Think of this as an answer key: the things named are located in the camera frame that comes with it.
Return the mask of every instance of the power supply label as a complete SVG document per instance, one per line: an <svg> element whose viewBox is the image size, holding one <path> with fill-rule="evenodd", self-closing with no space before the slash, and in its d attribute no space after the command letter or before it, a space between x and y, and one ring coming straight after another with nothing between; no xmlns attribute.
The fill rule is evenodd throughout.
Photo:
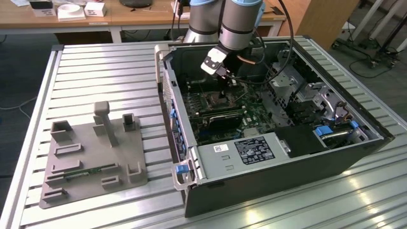
<svg viewBox="0 0 407 229"><path fill-rule="evenodd" d="M235 142L235 146L245 165L275 158L264 137L256 137Z"/></svg>

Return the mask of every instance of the white box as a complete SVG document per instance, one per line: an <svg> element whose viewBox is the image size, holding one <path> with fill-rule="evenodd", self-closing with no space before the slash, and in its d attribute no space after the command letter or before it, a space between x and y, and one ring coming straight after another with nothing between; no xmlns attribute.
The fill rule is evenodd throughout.
<svg viewBox="0 0 407 229"><path fill-rule="evenodd" d="M84 16L83 8L76 12L67 13L61 10L57 11L57 20L59 21L76 21L76 20L85 20L87 17Z"/></svg>
<svg viewBox="0 0 407 229"><path fill-rule="evenodd" d="M49 17L49 16L56 16L55 9L32 9L33 14L36 17Z"/></svg>
<svg viewBox="0 0 407 229"><path fill-rule="evenodd" d="M351 33L355 30L355 26L349 24L348 22L344 22L344 25L340 30L340 34L337 35L337 38L343 39L344 41L348 40Z"/></svg>
<svg viewBox="0 0 407 229"><path fill-rule="evenodd" d="M88 2L84 7L84 13L91 17L104 17L107 13L105 4L103 2Z"/></svg>

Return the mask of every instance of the metal table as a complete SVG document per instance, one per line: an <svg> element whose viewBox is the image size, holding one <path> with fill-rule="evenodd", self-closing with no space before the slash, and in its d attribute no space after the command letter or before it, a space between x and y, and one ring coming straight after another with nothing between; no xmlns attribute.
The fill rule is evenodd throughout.
<svg viewBox="0 0 407 229"><path fill-rule="evenodd" d="M297 42L396 139L341 175L193 218L181 194L155 82L156 42L72 45L51 53L0 228L398 228L407 225L407 124L312 40ZM51 122L92 122L109 100L111 118L140 117L149 182L71 204L39 208Z"/></svg>

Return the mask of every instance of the grey floor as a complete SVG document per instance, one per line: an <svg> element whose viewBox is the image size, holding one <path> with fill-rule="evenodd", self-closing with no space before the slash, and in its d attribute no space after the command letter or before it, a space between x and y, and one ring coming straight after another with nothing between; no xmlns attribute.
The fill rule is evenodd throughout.
<svg viewBox="0 0 407 229"><path fill-rule="evenodd" d="M357 9L351 16L351 23L357 25L368 11L368 7ZM356 41L367 37L367 31L373 26L375 21L381 17L381 13L376 12L371 22L365 26L365 32L361 33ZM387 34L396 25L396 20L388 23L387 28L380 33L377 40L383 43ZM127 35L124 41L157 41L164 37L165 31L152 31L148 37L147 31L139 31ZM396 47L407 37L407 27L399 32L392 46ZM53 34L41 35L9 35L7 41L0 44L0 107L11 107L19 105L25 100L36 96L41 78L48 62L51 46L57 44ZM349 51L345 47L331 50L329 54L341 63L343 66L361 59L363 56ZM400 53L402 63L399 63L391 71L380 75L375 79L359 80L393 109L393 111L407 120L407 53ZM369 69L363 63L355 65L357 73L372 76L385 70L385 67ZM27 104L23 109L31 115L35 102ZM28 128L28 118L19 110L0 110L0 175L13 174L21 145ZM0 211L7 197L11 179L0 178Z"/></svg>

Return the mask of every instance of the white label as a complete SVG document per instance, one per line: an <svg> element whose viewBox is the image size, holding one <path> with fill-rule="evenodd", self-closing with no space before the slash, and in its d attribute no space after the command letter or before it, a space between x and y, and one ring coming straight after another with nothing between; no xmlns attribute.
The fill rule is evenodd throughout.
<svg viewBox="0 0 407 229"><path fill-rule="evenodd" d="M107 22L89 22L89 25L107 25Z"/></svg>
<svg viewBox="0 0 407 229"><path fill-rule="evenodd" d="M229 150L229 148L228 148L228 145L227 145L227 144L213 146L213 149L215 149L215 152L216 152L216 153L217 153L217 152L221 152L221 151L227 151L227 150Z"/></svg>

